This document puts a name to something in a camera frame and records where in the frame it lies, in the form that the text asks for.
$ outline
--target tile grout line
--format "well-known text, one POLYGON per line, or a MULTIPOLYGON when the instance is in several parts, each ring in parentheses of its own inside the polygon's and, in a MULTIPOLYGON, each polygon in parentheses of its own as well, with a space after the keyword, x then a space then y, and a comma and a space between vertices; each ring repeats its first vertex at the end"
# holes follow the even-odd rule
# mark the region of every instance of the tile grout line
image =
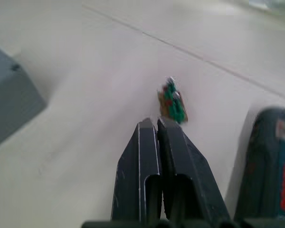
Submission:
POLYGON ((199 56, 199 55, 197 55, 197 54, 195 54, 195 53, 193 53, 191 51, 188 51, 188 50, 186 50, 184 48, 181 48, 179 46, 176 46, 176 45, 174 45, 174 44, 172 44, 172 43, 170 43, 168 41, 165 41, 165 40, 163 40, 161 38, 158 38, 158 37, 156 37, 154 35, 151 35, 151 34, 149 34, 147 32, 144 32, 144 31, 140 30, 139 28, 137 28, 135 26, 132 26, 132 25, 130 25, 128 23, 125 23, 125 22, 123 22, 123 21, 121 21, 119 19, 116 19, 116 18, 112 17, 112 16, 109 16, 109 15, 107 15, 107 14, 105 14, 105 13, 103 13, 103 12, 97 10, 97 9, 94 9, 93 7, 90 7, 90 6, 87 6, 87 5, 84 5, 84 4, 82 4, 82 7, 84 9, 90 10, 90 11, 92 11, 94 13, 97 13, 97 14, 99 14, 99 15, 107 18, 107 19, 110 19, 110 20, 112 20, 112 21, 114 21, 114 22, 116 22, 118 24, 121 24, 121 25, 123 25, 123 26, 125 26, 127 28, 130 28, 130 29, 135 30, 135 31, 137 31, 139 33, 142 33, 142 34, 144 34, 147 37, 155 39, 155 40, 157 40, 157 41, 159 41, 159 42, 161 42, 161 43, 163 43, 163 44, 165 44, 167 46, 170 46, 170 47, 172 47, 172 48, 174 48, 174 49, 176 49, 176 50, 178 50, 178 51, 180 51, 182 53, 185 53, 185 54, 187 54, 187 55, 189 55, 189 56, 191 56, 193 58, 196 58, 196 59, 198 59, 200 61, 203 61, 203 62, 205 62, 205 63, 207 63, 207 64, 209 64, 209 65, 211 65, 211 66, 213 66, 215 68, 218 68, 218 69, 220 69, 222 71, 225 71, 225 72, 233 75, 234 77, 237 77, 237 78, 239 78, 239 79, 241 79, 241 80, 243 80, 245 82, 253 84, 254 86, 257 86, 257 87, 259 87, 259 88, 261 88, 261 89, 263 89, 263 90, 265 90, 267 92, 270 92, 272 94, 275 94, 275 95, 285 99, 285 95, 284 94, 282 94, 282 93, 280 93, 280 92, 278 92, 278 91, 276 91, 276 90, 274 90, 274 89, 272 89, 272 88, 270 88, 268 86, 262 85, 261 83, 255 81, 255 80, 252 80, 250 78, 246 78, 245 76, 241 75, 240 73, 238 73, 236 71, 230 70, 230 69, 228 69, 228 68, 226 68, 224 66, 221 66, 221 65, 219 65, 219 64, 217 64, 217 63, 215 63, 215 62, 213 62, 211 60, 207 60, 204 57, 199 56))

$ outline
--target gray box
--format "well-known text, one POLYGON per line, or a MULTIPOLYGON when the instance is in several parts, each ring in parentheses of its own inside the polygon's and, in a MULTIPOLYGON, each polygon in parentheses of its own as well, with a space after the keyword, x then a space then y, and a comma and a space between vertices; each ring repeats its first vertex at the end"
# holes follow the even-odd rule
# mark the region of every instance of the gray box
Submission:
POLYGON ((22 67, 0 51, 0 143, 45 106, 22 67))

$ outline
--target white floor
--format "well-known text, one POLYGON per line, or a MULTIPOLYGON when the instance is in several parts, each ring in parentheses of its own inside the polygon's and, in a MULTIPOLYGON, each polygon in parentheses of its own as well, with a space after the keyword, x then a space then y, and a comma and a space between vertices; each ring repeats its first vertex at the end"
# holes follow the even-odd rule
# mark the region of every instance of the white floor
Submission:
POLYGON ((48 103, 0 146, 0 228, 109 219, 117 161, 169 76, 233 215, 255 115, 285 106, 285 20, 223 0, 0 0, 0 48, 48 103))

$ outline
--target gray plastic block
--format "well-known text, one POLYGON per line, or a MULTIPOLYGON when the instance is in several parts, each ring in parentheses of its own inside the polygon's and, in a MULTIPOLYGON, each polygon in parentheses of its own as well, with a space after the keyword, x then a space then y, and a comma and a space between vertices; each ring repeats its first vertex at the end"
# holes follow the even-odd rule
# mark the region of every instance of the gray plastic block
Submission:
POLYGON ((0 51, 0 143, 45 106, 22 67, 0 51))

